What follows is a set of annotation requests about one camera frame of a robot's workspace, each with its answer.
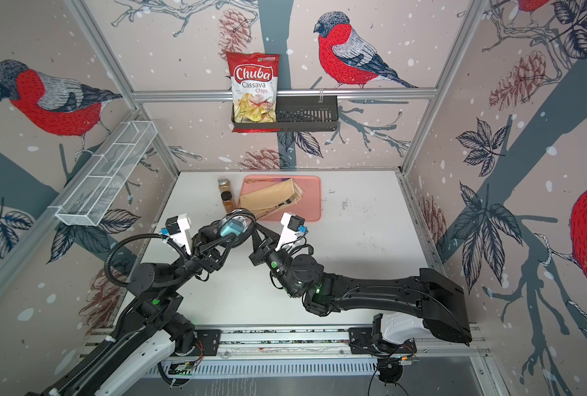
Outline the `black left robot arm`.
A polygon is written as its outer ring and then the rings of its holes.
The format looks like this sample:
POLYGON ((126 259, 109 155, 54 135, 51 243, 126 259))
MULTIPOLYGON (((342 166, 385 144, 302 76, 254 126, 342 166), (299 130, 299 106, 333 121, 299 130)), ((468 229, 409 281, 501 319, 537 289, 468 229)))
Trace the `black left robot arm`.
POLYGON ((171 237, 159 235, 179 257, 171 264, 142 262, 125 284, 133 300, 119 315, 114 330, 77 366, 43 390, 44 395, 122 395, 149 370, 174 354, 199 366, 214 356, 221 332, 196 331, 178 310, 183 302, 178 290, 202 272, 221 269, 235 234, 214 234, 188 254, 171 237))

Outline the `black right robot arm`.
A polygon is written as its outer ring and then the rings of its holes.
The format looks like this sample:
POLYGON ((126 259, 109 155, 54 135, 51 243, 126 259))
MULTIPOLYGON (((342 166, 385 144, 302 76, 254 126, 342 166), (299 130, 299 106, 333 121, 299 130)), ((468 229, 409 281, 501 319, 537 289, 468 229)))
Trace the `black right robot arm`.
POLYGON ((252 264, 262 263, 291 298, 318 317, 348 310, 379 310, 420 318, 440 340, 469 345, 472 334, 464 290, 434 269, 395 280, 355 279, 328 273, 313 257, 313 247, 276 248, 277 233, 260 227, 252 233, 252 264))

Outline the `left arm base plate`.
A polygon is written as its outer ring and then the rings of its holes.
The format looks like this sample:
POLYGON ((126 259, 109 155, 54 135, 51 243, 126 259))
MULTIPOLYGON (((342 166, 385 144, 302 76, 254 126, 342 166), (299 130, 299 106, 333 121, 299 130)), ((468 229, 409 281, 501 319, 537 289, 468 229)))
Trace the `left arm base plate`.
POLYGON ((220 329, 196 329, 176 340, 174 356, 216 356, 221 335, 220 329))

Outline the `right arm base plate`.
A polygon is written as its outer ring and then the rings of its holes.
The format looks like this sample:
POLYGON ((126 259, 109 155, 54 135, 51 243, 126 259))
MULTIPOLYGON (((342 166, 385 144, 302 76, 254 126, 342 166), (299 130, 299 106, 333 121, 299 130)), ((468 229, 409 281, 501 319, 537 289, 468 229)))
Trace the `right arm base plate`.
POLYGON ((348 345, 351 353, 368 354, 376 357, 389 357, 395 354, 414 355, 417 346, 413 338, 403 343, 392 343, 383 339, 381 331, 373 328, 349 328, 348 345))

